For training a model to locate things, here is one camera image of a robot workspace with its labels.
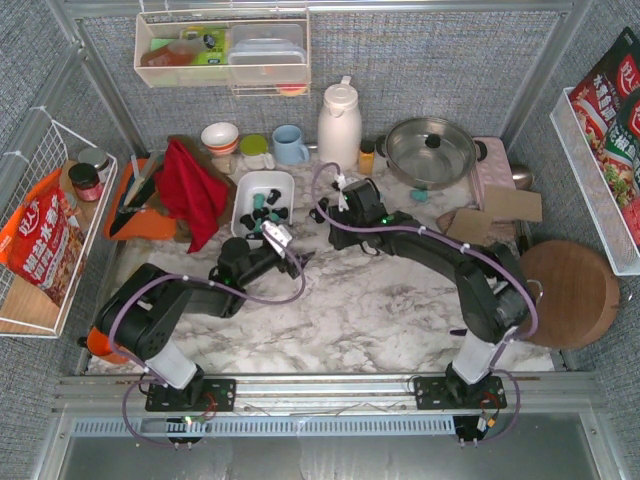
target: white pitcher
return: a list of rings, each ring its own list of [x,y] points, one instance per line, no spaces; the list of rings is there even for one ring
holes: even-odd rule
[[[331,85],[324,92],[324,106],[318,120],[318,153],[323,162],[335,162],[343,170],[358,162],[362,140],[362,117],[358,92],[349,85],[351,77]]]

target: blue mug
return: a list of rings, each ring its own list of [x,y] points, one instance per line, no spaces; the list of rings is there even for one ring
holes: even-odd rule
[[[273,153],[276,162],[298,165],[309,161],[309,149],[302,141],[302,131],[295,125],[281,125],[273,132]]]

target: red cloth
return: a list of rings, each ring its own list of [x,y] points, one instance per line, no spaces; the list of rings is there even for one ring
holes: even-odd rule
[[[193,239],[187,253],[198,252],[218,231],[228,187],[212,178],[178,140],[171,140],[164,168],[153,177],[160,200],[172,218],[185,220]]]

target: metal floor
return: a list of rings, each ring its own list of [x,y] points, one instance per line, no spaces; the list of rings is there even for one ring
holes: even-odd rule
[[[502,428],[509,415],[501,415]],[[525,414],[508,437],[461,449],[455,437],[206,439],[192,451],[129,437],[75,437],[59,478],[92,480],[598,479],[578,414]]]

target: stainless steel pot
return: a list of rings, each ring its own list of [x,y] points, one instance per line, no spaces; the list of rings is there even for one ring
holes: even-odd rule
[[[398,180],[422,190],[450,187],[487,156],[484,143],[436,117],[405,120],[379,137],[376,146]]]

